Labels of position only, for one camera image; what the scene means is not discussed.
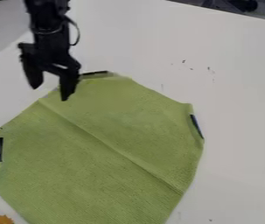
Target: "background floor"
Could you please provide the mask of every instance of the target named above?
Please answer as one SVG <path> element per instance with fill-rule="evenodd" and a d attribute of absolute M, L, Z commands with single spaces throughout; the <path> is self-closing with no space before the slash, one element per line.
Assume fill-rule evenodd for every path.
<path fill-rule="evenodd" d="M 0 1 L 0 51 L 28 30 L 23 0 Z"/>
<path fill-rule="evenodd" d="M 265 0 L 256 0 L 258 3 L 257 9 L 250 12 L 242 12 L 241 10 L 234 7 L 229 1 L 232 0 L 170 0 L 172 2 L 182 4 L 192 4 L 196 6 L 205 6 L 206 8 L 212 8 L 220 11 L 229 11 L 232 13 L 247 15 L 250 17 L 264 18 L 265 19 Z"/>

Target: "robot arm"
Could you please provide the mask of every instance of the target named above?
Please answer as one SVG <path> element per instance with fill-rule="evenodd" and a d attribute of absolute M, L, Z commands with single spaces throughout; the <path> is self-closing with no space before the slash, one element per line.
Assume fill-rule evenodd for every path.
<path fill-rule="evenodd" d="M 70 0 L 24 0 L 31 17 L 34 44 L 20 43 L 21 60 L 32 88 L 44 81 L 44 72 L 59 76 L 61 100 L 75 92 L 80 78 L 80 63 L 70 55 L 69 25 L 66 16 Z"/>

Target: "green cloth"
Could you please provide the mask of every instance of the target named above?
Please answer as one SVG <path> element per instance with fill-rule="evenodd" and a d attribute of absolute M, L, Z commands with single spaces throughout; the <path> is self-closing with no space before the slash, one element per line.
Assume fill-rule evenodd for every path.
<path fill-rule="evenodd" d="M 190 114 L 118 76 L 52 91 L 0 129 L 0 195 L 29 223 L 165 223 L 203 149 Z"/>

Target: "white surface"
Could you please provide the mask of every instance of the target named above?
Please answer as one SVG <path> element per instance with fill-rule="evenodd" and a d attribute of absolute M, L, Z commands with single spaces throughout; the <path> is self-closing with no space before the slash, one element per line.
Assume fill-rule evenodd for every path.
<path fill-rule="evenodd" d="M 83 0 L 75 10 L 84 71 L 125 74 L 194 105 L 206 146 L 168 223 L 264 224 L 265 20 L 163 0 Z M 0 54 L 0 125 L 57 83 L 47 76 L 30 90 L 17 56 L 15 45 Z M 0 209 L 16 217 L 1 199 Z"/>
<path fill-rule="evenodd" d="M 28 30 L 23 0 L 0 1 L 0 51 Z"/>

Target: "orange object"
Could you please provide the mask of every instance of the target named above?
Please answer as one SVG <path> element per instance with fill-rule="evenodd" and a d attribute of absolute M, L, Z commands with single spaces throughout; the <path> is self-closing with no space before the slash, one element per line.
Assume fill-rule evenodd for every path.
<path fill-rule="evenodd" d="M 12 219 L 4 215 L 4 216 L 0 216 L 0 224 L 14 224 L 14 222 L 12 221 Z"/>

